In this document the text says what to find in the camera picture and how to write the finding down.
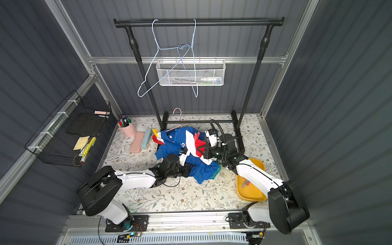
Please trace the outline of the green jacket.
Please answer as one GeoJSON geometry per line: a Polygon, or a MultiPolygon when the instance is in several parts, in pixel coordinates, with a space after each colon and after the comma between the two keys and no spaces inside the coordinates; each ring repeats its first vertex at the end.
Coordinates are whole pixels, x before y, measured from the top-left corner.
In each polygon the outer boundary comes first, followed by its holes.
{"type": "Polygon", "coordinates": [[[214,180],[217,177],[217,175],[220,173],[221,169],[222,169],[222,167],[220,165],[218,165],[216,171],[214,172],[214,174],[209,179],[210,180],[214,180]]]}

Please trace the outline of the red clothespin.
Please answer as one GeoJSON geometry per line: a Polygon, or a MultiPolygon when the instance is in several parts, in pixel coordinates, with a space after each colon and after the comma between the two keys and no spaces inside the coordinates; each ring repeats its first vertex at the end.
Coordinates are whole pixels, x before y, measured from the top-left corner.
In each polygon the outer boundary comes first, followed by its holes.
{"type": "Polygon", "coordinates": [[[200,132],[194,134],[195,143],[200,141],[199,136],[200,136],[200,132]]]}

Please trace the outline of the red white blue jacket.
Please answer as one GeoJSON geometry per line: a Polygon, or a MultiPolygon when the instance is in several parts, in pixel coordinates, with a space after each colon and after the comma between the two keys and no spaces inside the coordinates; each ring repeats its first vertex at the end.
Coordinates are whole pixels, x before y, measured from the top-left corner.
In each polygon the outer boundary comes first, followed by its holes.
{"type": "Polygon", "coordinates": [[[220,165],[214,158],[203,156],[206,150],[205,133],[193,127],[175,128],[153,133],[152,140],[160,147],[155,153],[158,160],[174,154],[179,157],[181,166],[191,165],[190,176],[202,184],[214,179],[221,171],[220,165]]]}

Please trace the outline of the grey clothespin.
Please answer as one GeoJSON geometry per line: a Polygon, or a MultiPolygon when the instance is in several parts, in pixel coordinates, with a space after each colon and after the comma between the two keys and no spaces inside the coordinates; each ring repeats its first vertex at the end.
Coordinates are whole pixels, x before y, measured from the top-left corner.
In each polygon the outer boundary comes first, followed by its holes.
{"type": "Polygon", "coordinates": [[[248,180],[246,180],[243,184],[242,184],[242,188],[245,188],[246,186],[249,186],[250,182],[248,180]]]}

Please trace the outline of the pink wire hanger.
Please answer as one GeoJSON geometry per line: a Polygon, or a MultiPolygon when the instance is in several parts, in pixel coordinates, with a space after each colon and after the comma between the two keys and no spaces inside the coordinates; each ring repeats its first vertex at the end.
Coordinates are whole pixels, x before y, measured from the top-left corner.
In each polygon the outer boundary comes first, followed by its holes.
{"type": "Polygon", "coordinates": [[[178,128],[182,128],[182,109],[179,107],[176,107],[173,112],[172,116],[170,117],[169,115],[167,116],[167,119],[165,121],[166,123],[166,131],[172,131],[178,128]]]}

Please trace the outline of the yellow clothespin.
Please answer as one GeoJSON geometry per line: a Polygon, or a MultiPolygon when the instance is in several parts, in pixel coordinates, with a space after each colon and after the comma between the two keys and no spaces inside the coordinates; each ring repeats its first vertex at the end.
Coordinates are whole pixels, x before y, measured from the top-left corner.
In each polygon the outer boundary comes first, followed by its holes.
{"type": "Polygon", "coordinates": [[[159,134],[158,134],[158,130],[157,129],[152,129],[152,132],[153,132],[153,134],[154,134],[154,136],[155,137],[159,137],[159,134]]]}

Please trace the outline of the light blue wire hanger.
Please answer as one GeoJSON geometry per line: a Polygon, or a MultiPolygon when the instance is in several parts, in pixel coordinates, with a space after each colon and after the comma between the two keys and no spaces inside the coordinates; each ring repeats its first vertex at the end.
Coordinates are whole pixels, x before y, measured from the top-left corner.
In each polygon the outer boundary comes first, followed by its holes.
{"type": "Polygon", "coordinates": [[[177,45],[176,47],[169,47],[169,48],[162,48],[158,42],[157,36],[155,34],[155,25],[157,23],[163,24],[163,21],[160,21],[159,19],[155,19],[152,21],[152,24],[151,24],[151,31],[152,31],[154,42],[156,45],[156,53],[153,56],[153,59],[150,62],[150,65],[145,73],[144,80],[141,82],[141,84],[137,90],[138,97],[140,97],[140,98],[144,97],[156,85],[158,85],[162,82],[170,83],[170,80],[172,78],[178,78],[179,80],[184,80],[187,82],[187,85],[192,88],[194,96],[197,98],[199,95],[199,84],[196,79],[196,74],[197,74],[196,73],[196,58],[195,58],[195,51],[194,51],[196,28],[197,28],[197,24],[198,24],[197,20],[193,19],[193,21],[185,22],[187,24],[193,25],[191,43],[177,45]],[[155,82],[154,85],[148,87],[144,93],[141,93],[142,87],[147,84],[148,74],[150,72],[152,65],[154,63],[156,63],[156,69],[159,70],[159,69],[161,69],[160,65],[165,64],[163,58],[158,59],[158,54],[161,53],[162,51],[172,51],[172,50],[175,50],[178,54],[178,57],[176,57],[176,61],[172,63],[172,65],[170,66],[170,69],[164,69],[162,72],[158,72],[157,82],[155,82]],[[186,63],[184,62],[184,59],[187,57],[188,54],[192,55],[192,64],[193,65],[190,68],[187,68],[186,63]]]}

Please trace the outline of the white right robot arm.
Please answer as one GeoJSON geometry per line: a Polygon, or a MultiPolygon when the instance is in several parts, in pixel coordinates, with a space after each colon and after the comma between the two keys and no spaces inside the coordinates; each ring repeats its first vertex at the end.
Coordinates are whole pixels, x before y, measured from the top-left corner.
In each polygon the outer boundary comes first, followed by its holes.
{"type": "Polygon", "coordinates": [[[203,157],[216,160],[222,167],[245,178],[267,197],[267,207],[253,202],[242,209],[242,222],[246,227],[270,223],[281,233],[290,234],[310,218],[307,205],[293,181],[275,178],[256,166],[236,148],[233,136],[225,134],[216,120],[210,120],[210,125],[211,129],[205,132],[203,157]]]}

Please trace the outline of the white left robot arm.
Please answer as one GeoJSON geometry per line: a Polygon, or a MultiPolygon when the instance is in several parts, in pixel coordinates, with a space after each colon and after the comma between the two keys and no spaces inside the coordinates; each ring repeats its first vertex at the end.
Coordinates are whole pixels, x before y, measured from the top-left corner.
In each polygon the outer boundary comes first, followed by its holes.
{"type": "Polygon", "coordinates": [[[175,154],[159,160],[157,164],[137,172],[102,167],[76,191],[82,210],[87,216],[102,216],[115,225],[124,226],[133,219],[125,204],[115,200],[122,191],[135,188],[155,188],[164,185],[168,178],[189,177],[193,164],[180,164],[175,154]]]}

